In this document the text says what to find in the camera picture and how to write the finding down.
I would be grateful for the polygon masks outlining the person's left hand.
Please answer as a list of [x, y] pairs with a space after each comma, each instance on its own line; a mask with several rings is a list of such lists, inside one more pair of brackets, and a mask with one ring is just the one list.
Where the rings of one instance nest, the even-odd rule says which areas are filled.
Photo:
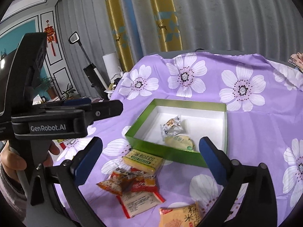
[[[46, 160], [43, 162], [43, 165], [46, 167], [53, 166], [53, 159], [51, 157], [51, 154], [60, 154], [60, 149], [55, 145], [54, 142], [50, 143], [49, 152], [47, 154]], [[25, 170], [27, 164], [23, 158], [10, 151], [10, 144], [8, 141], [6, 142], [3, 150], [1, 151], [1, 162], [6, 174], [17, 183], [20, 183], [19, 178], [17, 176], [17, 171]]]

